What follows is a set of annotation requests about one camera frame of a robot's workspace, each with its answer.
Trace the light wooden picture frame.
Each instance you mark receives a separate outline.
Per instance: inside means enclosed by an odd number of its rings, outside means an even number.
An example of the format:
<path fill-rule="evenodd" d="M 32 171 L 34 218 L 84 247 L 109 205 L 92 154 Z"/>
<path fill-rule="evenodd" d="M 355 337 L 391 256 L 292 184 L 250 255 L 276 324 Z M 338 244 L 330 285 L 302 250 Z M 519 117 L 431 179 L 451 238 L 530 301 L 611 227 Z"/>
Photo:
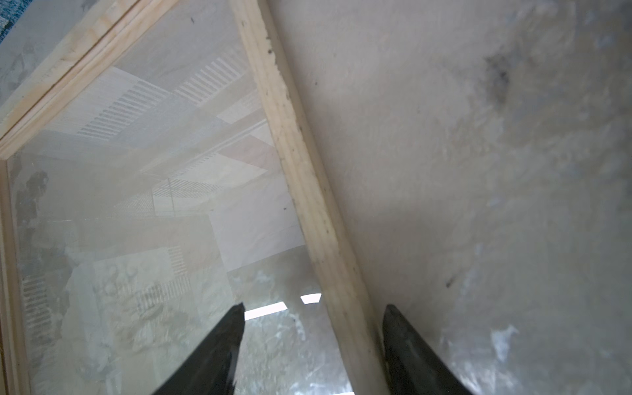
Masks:
<path fill-rule="evenodd" d="M 171 8 L 171 1 L 116 1 L 95 20 L 76 24 L 59 44 L 60 56 L 31 76 L 6 102 L 1 158 L 8 160 Z M 347 237 L 324 163 L 306 118 L 270 7 L 265 1 L 233 1 L 245 52 L 280 156 L 306 247 L 324 292 L 352 389 L 386 394 L 380 322 L 375 317 Z"/>

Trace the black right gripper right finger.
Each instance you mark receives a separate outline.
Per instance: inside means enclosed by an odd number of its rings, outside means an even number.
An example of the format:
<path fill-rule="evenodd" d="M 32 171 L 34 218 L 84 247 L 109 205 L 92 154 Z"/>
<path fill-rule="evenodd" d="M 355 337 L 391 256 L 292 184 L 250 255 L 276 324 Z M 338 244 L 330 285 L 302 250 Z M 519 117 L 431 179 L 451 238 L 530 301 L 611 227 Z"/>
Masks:
<path fill-rule="evenodd" d="M 385 308 L 382 329 L 393 394 L 472 394 L 393 304 Z"/>

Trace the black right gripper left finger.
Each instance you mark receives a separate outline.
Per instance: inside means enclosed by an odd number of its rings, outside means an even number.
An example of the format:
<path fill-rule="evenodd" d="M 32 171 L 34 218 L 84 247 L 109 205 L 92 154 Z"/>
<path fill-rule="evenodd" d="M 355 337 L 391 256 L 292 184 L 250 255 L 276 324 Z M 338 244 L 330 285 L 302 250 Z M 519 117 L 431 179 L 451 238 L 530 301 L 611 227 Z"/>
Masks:
<path fill-rule="evenodd" d="M 245 306 L 235 304 L 154 395 L 232 395 L 244 332 Z"/>

